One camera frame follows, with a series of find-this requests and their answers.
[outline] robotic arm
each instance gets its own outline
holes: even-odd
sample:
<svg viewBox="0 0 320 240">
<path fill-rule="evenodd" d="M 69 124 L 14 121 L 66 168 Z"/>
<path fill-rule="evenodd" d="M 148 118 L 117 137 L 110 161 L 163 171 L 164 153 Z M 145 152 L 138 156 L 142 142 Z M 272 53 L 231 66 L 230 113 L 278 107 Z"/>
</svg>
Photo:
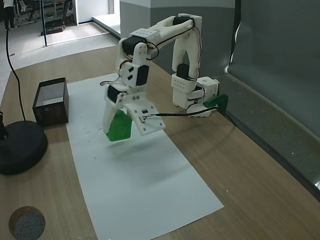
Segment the robotic arm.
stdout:
<svg viewBox="0 0 320 240">
<path fill-rule="evenodd" d="M 146 84 L 149 75 L 148 62 L 155 59 L 160 49 L 175 41 L 173 49 L 171 85 L 173 104 L 197 113 L 208 110 L 203 103 L 218 95 L 219 82 L 209 77 L 199 78 L 202 54 L 202 17 L 179 14 L 171 16 L 149 29 L 141 28 L 129 38 L 119 42 L 117 56 L 118 79 L 106 84 L 103 129 L 111 141 L 130 137 L 132 120 L 142 135 L 164 129 L 165 123 L 156 106 L 147 99 Z M 189 64 L 183 63 L 187 53 Z M 194 117 L 209 117 L 208 110 Z"/>
</svg>

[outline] circular hole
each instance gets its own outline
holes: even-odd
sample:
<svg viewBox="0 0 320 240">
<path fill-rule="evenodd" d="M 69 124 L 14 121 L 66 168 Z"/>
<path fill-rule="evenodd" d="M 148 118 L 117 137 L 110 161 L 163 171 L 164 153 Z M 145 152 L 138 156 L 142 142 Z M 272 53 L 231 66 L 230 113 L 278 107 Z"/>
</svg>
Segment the circular hole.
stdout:
<svg viewBox="0 0 320 240">
<path fill-rule="evenodd" d="M 9 219 L 9 230 L 16 240 L 37 240 L 44 233 L 45 227 L 44 215 L 33 206 L 19 208 Z"/>
</svg>

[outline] gray wall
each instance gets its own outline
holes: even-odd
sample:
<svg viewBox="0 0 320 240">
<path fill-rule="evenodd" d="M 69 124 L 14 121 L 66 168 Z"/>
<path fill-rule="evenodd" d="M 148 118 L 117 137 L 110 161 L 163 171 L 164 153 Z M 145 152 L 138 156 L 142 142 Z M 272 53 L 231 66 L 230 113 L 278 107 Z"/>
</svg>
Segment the gray wall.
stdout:
<svg viewBox="0 0 320 240">
<path fill-rule="evenodd" d="M 109 13 L 108 0 L 76 0 L 79 23 L 91 21 L 92 17 Z"/>
<path fill-rule="evenodd" d="M 229 72 L 320 137 L 320 1 L 242 0 Z"/>
<path fill-rule="evenodd" d="M 150 8 L 127 2 L 120 2 L 121 38 L 128 38 L 137 29 L 151 26 Z"/>
<path fill-rule="evenodd" d="M 151 8 L 151 25 L 179 13 L 202 16 L 202 57 L 200 75 L 216 77 L 225 74 L 229 64 L 232 40 L 234 9 L 227 7 L 164 7 Z M 164 70 L 172 73 L 173 46 L 171 43 L 161 49 L 154 61 Z"/>
</svg>

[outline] person's legs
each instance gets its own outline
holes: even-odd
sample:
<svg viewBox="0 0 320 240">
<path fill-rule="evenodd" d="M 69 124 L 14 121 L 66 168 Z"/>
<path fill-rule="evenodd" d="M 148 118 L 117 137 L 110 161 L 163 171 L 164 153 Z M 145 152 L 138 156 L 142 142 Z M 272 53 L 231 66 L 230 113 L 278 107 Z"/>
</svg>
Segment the person's legs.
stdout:
<svg viewBox="0 0 320 240">
<path fill-rule="evenodd" d="M 9 6 L 9 22 L 10 26 L 13 29 L 15 27 L 15 8 L 13 6 Z"/>
<path fill-rule="evenodd" d="M 9 16 L 8 16 L 8 7 L 4 8 L 4 25 L 5 29 L 9 30 Z"/>
</svg>

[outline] green block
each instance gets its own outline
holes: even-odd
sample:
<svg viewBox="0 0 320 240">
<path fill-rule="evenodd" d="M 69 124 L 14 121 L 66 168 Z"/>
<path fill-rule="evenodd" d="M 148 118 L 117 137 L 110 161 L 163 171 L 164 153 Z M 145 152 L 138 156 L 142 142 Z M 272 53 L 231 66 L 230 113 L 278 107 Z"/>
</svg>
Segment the green block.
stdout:
<svg viewBox="0 0 320 240">
<path fill-rule="evenodd" d="M 229 97 L 226 94 L 219 94 L 218 96 L 214 96 L 209 101 L 206 101 L 203 105 L 207 108 L 212 108 L 218 105 L 218 112 L 223 116 L 227 113 Z"/>
<path fill-rule="evenodd" d="M 111 142 L 129 139 L 131 137 L 131 126 L 131 118 L 122 110 L 118 110 L 106 136 Z"/>
</svg>

